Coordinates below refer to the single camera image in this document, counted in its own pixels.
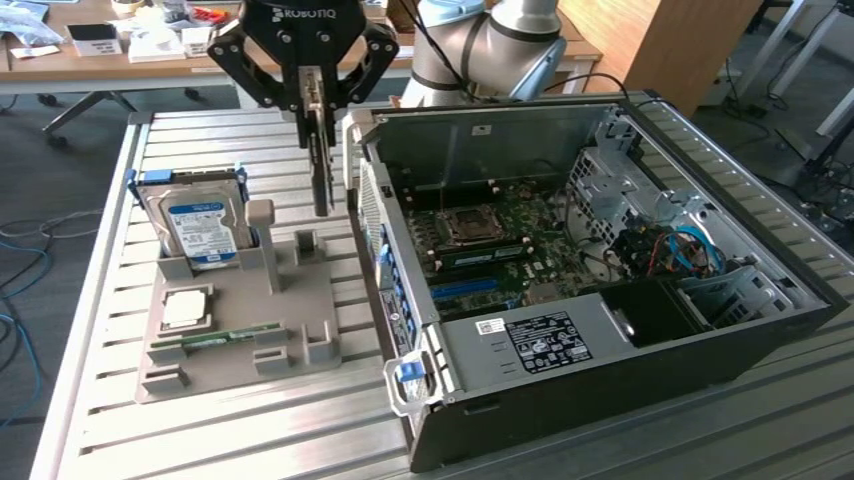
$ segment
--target aluminum extrusion table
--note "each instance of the aluminum extrusion table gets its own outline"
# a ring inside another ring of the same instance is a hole
[[[668,107],[643,109],[819,275],[854,298],[851,258]],[[137,405],[158,247],[122,173],[128,167],[202,169],[234,161],[248,170],[252,197],[274,202],[273,235],[312,226],[326,239],[344,363],[314,375]],[[684,182],[660,156],[649,152],[644,161],[671,187]],[[312,217],[306,172],[293,126],[277,112],[164,113],[128,127],[33,479],[816,479],[854,471],[848,309],[735,382],[430,474],[409,474],[345,213],[337,207],[328,218]],[[336,192],[342,200],[340,183]]]

